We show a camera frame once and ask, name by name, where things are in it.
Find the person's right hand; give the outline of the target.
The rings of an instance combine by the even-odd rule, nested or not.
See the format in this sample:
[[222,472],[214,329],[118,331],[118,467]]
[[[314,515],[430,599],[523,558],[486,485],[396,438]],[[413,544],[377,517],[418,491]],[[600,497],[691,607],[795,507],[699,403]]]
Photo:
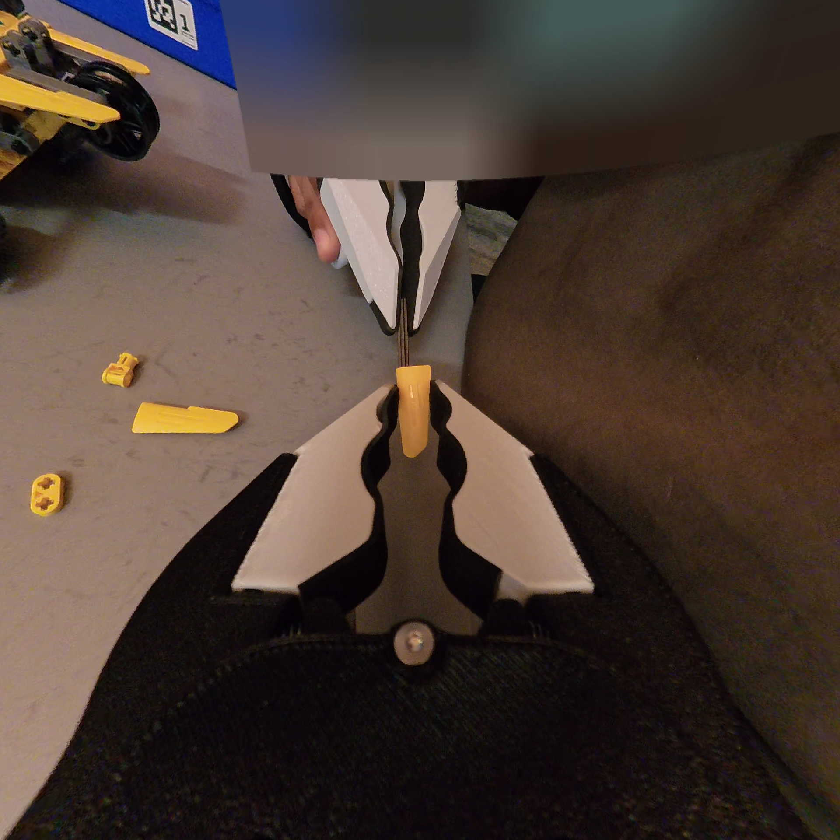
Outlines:
[[297,212],[306,220],[318,257],[333,264],[340,257],[340,241],[329,219],[317,177],[288,175],[287,183]]

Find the yellow black toy tracked vehicle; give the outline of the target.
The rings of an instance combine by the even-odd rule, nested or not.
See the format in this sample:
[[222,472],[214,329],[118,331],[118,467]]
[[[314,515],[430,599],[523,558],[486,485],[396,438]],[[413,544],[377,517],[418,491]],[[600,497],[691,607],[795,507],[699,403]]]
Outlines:
[[1,178],[50,141],[87,141],[118,161],[147,155],[161,127],[147,66],[1,2]]

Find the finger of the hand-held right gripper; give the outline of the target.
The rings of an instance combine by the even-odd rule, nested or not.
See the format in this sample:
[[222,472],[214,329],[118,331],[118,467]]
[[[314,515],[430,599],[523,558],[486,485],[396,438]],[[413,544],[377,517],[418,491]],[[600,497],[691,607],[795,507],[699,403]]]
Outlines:
[[419,329],[436,290],[461,215],[456,181],[402,181],[401,299],[407,327]]
[[402,260],[392,235],[398,182],[325,178],[321,200],[346,258],[387,335],[397,330],[402,292]]

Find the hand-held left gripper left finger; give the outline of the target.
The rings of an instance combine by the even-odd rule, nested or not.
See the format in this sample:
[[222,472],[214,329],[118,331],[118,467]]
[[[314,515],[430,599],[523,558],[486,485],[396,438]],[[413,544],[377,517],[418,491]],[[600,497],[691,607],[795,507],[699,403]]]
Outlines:
[[299,447],[234,592],[328,598],[349,613],[379,587],[387,548],[378,484],[391,465],[397,403],[397,389],[383,386]]

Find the blue plastic bin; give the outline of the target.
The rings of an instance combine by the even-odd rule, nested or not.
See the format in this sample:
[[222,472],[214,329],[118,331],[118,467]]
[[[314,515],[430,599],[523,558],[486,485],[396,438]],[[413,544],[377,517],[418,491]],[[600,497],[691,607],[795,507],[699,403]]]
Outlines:
[[65,1],[65,5],[236,88],[218,1]]

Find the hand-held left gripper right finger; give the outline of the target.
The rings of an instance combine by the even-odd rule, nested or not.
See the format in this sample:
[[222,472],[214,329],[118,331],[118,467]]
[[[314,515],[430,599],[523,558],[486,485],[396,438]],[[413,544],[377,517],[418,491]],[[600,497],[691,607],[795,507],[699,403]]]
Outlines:
[[430,408],[449,487],[438,559],[451,594],[476,615],[498,600],[592,594],[531,450],[442,381],[431,385]]

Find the yellow blade-shaped brick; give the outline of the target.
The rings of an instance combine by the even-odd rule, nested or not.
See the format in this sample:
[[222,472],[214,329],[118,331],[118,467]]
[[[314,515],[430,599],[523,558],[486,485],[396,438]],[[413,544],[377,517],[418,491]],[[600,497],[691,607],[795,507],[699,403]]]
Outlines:
[[402,451],[408,458],[417,457],[427,446],[431,372],[428,364],[403,366],[395,370],[398,424]]
[[221,434],[234,428],[234,412],[200,406],[169,406],[143,402],[133,420],[134,434]]

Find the yellow two-hole liftarm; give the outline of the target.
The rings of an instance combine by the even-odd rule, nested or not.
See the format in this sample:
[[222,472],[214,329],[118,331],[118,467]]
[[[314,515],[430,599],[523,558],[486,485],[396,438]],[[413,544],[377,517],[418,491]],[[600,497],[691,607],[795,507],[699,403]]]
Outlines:
[[66,483],[58,474],[38,476],[30,489],[29,509],[40,517],[47,517],[62,509],[65,499]]

